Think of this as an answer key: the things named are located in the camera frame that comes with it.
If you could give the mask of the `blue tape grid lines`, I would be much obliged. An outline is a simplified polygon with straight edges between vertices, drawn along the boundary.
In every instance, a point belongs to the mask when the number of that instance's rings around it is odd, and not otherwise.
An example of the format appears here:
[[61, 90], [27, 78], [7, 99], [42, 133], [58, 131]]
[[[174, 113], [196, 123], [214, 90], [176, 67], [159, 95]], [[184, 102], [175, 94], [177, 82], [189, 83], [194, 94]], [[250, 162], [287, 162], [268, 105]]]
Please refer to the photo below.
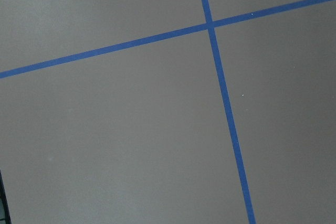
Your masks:
[[232, 106], [231, 106], [229, 93], [227, 89], [227, 83], [225, 79], [224, 69], [222, 66], [222, 60], [220, 57], [221, 55], [219, 52], [218, 40], [216, 37], [215, 29], [217, 27], [223, 27], [223, 26], [227, 26], [231, 24], [245, 22], [251, 19], [270, 16], [270, 15], [274, 15], [277, 13], [287, 12], [290, 10], [300, 9], [300, 8], [304, 8], [304, 7], [308, 7], [308, 6], [312, 6], [316, 4], [322, 4], [322, 3], [326, 3], [330, 1], [334, 1], [334, 0], [301, 0], [297, 2], [292, 2], [292, 3], [287, 3], [287, 4], [283, 4], [279, 6], [266, 8], [266, 9], [261, 9], [261, 10], [257, 10], [257, 11], [253, 11], [253, 12], [249, 12], [245, 14], [240, 14], [240, 15], [236, 15], [232, 17], [226, 17], [223, 19], [214, 20], [212, 16], [209, 0], [201, 0], [203, 13], [205, 17], [205, 23], [203, 24], [197, 24], [197, 25], [193, 25], [190, 27], [168, 31], [165, 33], [157, 34], [157, 35], [152, 35], [152, 36], [143, 37], [143, 38], [139, 38], [139, 39], [135, 39], [131, 41], [126, 41], [126, 42], [122, 42], [119, 44], [97, 48], [97, 49], [93, 49], [93, 50], [89, 50], [85, 52], [80, 52], [77, 54], [68, 55], [68, 56], [64, 56], [64, 57], [60, 57], [56, 59], [42, 61], [39, 63], [34, 63], [32, 65], [27, 65], [27, 66], [23, 66], [23, 67], [11, 69], [11, 70], [5, 70], [1, 72], [1, 78], [4, 79], [4, 78], [12, 77], [12, 76], [17, 76], [23, 73], [28, 73], [28, 72], [32, 72], [32, 71], [36, 71], [40, 69], [50, 68], [53, 66], [62, 65], [62, 64], [69, 63], [69, 62], [83, 60], [83, 59], [87, 59], [91, 57], [97, 57], [100, 55], [104, 55], [104, 54], [108, 54], [108, 53], [112, 53], [116, 51], [121, 51], [124, 49], [133, 48], [137, 46], [142, 46], [146, 44], [151, 44], [157, 41], [163, 41], [163, 40], [167, 40], [170, 38], [189, 35], [189, 34], [197, 33], [197, 32], [204, 31], [204, 30], [207, 31], [208, 36], [209, 36], [209, 42], [210, 42], [211, 49], [212, 49], [212, 55], [213, 55], [214, 64], [216, 68], [216, 74], [217, 74], [219, 88], [220, 88], [220, 92], [222, 96], [228, 129], [230, 133], [230, 139], [231, 139], [232, 146], [233, 146], [233, 151], [234, 151], [235, 161], [237, 165], [240, 186], [242, 188], [241, 190], [242, 190], [242, 194], [244, 198], [248, 222], [256, 223], [253, 203], [252, 203], [252, 199], [250, 196], [250, 190], [248, 186], [248, 180], [246, 176], [243, 156], [241, 153], [240, 143], [239, 143], [235, 120], [234, 120], [234, 116], [232, 112]]

